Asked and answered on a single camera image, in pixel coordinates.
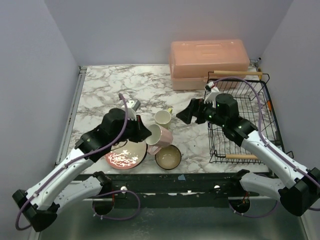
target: stainless steel basin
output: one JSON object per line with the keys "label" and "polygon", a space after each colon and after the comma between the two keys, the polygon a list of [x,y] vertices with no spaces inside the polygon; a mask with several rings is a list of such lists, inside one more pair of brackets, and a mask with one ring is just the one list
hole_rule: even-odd
{"label": "stainless steel basin", "polygon": [[[251,200],[248,214],[258,215],[273,207],[269,199]],[[246,218],[228,208],[150,208],[127,221],[93,217],[89,200],[58,216],[40,234],[41,240],[306,240],[299,217],[279,207],[265,218]],[[130,215],[133,209],[115,209],[113,215]]]}

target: mug handle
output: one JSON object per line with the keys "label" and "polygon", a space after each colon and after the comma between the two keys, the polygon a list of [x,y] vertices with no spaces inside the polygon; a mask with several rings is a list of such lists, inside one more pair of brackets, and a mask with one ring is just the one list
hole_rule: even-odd
{"label": "mug handle", "polygon": [[156,149],[154,151],[152,151],[153,147],[156,147],[156,146],[148,145],[148,149],[147,149],[148,154],[156,155],[161,149],[161,147],[158,146],[158,147],[156,147]]}

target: white mug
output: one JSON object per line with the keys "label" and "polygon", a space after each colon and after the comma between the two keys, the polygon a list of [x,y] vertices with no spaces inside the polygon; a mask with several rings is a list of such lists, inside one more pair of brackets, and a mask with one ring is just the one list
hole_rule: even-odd
{"label": "white mug", "polygon": [[171,114],[172,108],[169,108],[168,110],[160,110],[154,115],[154,121],[165,129],[169,129],[172,118]]}
{"label": "white mug", "polygon": [[172,144],[174,137],[172,133],[158,124],[152,124],[148,127],[151,136],[148,136],[145,142],[148,144],[147,152],[155,155],[161,148]]}

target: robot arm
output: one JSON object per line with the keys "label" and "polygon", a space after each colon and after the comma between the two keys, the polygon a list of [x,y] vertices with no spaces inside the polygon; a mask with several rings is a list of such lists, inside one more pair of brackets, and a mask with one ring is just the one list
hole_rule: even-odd
{"label": "robot arm", "polygon": [[230,141],[257,156],[278,177],[271,179],[241,170],[235,178],[239,187],[278,200],[290,213],[301,216],[320,197],[320,189],[308,178],[319,182],[320,171],[309,170],[291,159],[260,134],[254,124],[240,117],[238,103],[232,95],[207,90],[209,94],[205,99],[191,99],[188,107],[176,116],[186,124],[196,117],[197,124],[209,122],[220,126]]}
{"label": "robot arm", "polygon": [[[117,143],[129,140],[142,142],[151,135],[136,115],[139,101],[128,102],[128,120]],[[111,109],[102,123],[83,134],[69,155],[44,179],[28,190],[17,190],[13,199],[36,232],[50,226],[67,206],[83,199],[112,191],[111,181],[103,172],[95,172],[87,180],[69,185],[76,176],[111,151],[109,145],[119,134],[125,122],[125,111]]]}

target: cup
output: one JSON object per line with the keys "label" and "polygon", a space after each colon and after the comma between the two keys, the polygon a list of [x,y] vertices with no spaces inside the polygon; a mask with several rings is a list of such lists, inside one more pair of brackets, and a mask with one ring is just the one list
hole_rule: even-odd
{"label": "cup", "polygon": [[172,144],[174,137],[172,133],[158,124],[152,124],[148,127],[151,136],[147,137],[145,142],[148,144],[147,152],[155,155],[161,148]]}
{"label": "cup", "polygon": [[160,110],[154,115],[154,121],[165,129],[169,129],[172,118],[171,114],[172,108],[169,108],[168,110]]}
{"label": "cup", "polygon": [[165,170],[172,170],[178,167],[182,159],[180,150],[174,146],[169,145],[161,148],[155,155],[155,161],[160,168]]}

